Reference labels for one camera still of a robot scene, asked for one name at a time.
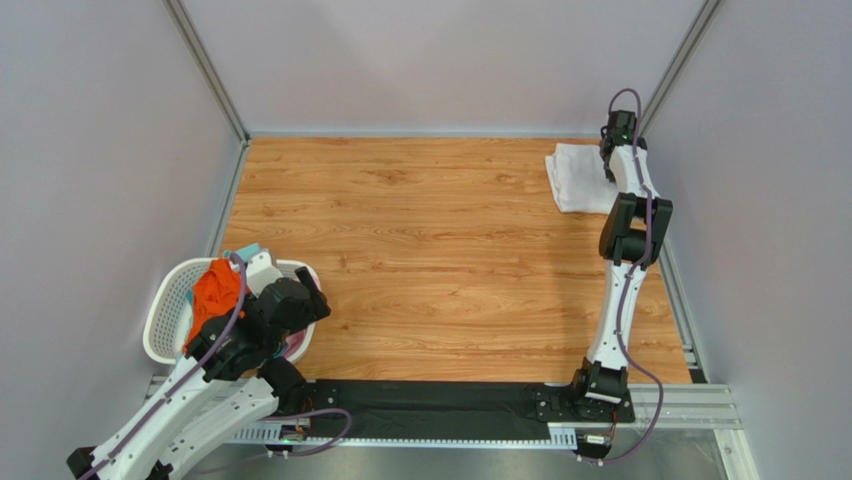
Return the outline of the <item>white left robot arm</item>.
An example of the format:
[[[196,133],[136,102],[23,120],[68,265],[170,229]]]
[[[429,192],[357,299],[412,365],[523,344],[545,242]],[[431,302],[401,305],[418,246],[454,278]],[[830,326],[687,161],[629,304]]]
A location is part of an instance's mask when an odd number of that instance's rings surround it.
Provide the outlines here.
[[[277,356],[284,333],[331,313],[315,271],[267,252],[232,254],[238,298],[207,321],[156,393],[108,440],[75,450],[77,479],[180,479],[244,427],[276,412],[305,417],[307,381]]]

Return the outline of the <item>white t shirt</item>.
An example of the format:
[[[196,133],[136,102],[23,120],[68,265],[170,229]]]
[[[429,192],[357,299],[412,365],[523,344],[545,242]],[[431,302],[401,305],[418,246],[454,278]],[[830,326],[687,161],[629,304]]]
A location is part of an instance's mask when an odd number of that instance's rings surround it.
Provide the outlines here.
[[[608,214],[618,190],[595,145],[557,143],[545,157],[554,203],[562,213]]]

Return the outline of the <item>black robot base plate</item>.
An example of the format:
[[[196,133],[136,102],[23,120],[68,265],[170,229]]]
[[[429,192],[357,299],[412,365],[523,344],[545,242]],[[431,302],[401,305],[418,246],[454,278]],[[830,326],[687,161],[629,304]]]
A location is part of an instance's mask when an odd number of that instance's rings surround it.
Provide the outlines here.
[[[544,383],[317,380],[301,407],[335,411],[312,421],[315,436],[359,440],[544,440],[551,423],[636,420],[630,401],[582,403]]]

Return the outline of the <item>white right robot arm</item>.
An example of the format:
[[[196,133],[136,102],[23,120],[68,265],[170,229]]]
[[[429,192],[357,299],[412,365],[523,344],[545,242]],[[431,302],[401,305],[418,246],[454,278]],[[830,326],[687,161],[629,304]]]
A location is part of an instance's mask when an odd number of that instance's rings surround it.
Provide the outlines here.
[[[628,346],[639,293],[660,255],[673,214],[673,203],[653,185],[639,127],[637,113],[614,110],[601,129],[604,172],[618,193],[598,246],[606,285],[596,338],[572,382],[585,402],[619,405],[626,400]]]

